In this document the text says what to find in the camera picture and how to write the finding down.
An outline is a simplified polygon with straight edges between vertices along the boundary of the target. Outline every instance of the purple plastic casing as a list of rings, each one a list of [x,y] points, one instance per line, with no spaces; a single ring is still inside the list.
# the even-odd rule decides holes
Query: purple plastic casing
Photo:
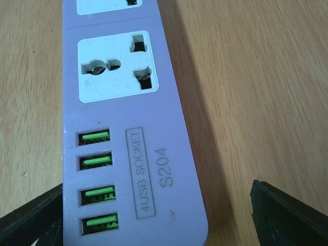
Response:
[[[140,30],[150,35],[159,89],[82,103],[78,42]],[[110,130],[110,141],[78,145],[79,133],[103,129]],[[143,176],[136,174],[135,149],[143,155]],[[79,170],[80,156],[104,151],[111,151],[113,165]],[[90,15],[78,15],[76,1],[63,1],[63,173],[64,245],[205,243],[207,217],[156,0]],[[81,206],[82,190],[108,185],[115,185],[114,201]],[[83,235],[82,219],[112,213],[118,229]]]

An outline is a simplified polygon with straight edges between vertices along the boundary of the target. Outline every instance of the power strip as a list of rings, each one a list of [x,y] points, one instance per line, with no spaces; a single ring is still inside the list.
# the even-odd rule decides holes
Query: power strip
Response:
[[[156,0],[63,0],[63,173],[64,245],[205,243]]]

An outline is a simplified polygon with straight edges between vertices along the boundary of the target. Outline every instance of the socket hole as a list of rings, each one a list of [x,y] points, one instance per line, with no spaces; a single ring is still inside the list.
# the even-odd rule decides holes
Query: socket hole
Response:
[[[140,87],[142,90],[151,89],[152,82],[151,82],[151,69],[147,67],[144,70],[136,70],[133,72],[134,76],[137,78],[138,82],[140,83]]]
[[[147,45],[145,45],[144,36],[141,35],[133,35],[132,36],[132,46],[131,52],[138,52],[138,51],[147,51]]]
[[[108,60],[106,66],[109,71],[117,70],[121,67],[121,62],[119,60]]]
[[[128,4],[128,6],[130,6],[130,5],[136,5],[137,4],[137,0],[127,0],[127,4]]]
[[[119,60],[108,60],[105,64],[102,60],[92,60],[88,64],[82,65],[82,74],[100,75],[105,72],[106,69],[110,71],[117,70],[121,67]]]

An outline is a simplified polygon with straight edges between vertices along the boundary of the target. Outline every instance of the usb port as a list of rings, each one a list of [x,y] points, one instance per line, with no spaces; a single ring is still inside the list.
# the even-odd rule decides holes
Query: usb port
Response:
[[[79,163],[80,170],[113,165],[112,153],[80,157]]]
[[[109,130],[88,132],[78,135],[78,145],[89,145],[110,140]]]
[[[117,213],[82,220],[83,235],[118,229]]]
[[[96,202],[115,200],[115,186],[108,186],[98,189],[81,191],[81,205]]]

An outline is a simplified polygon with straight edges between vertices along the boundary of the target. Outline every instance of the wood grain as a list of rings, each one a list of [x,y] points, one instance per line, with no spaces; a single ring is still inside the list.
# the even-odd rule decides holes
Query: wood grain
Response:
[[[0,2],[0,216],[62,181],[59,2]],[[258,245],[254,179],[328,214],[328,2],[159,3],[207,245]]]

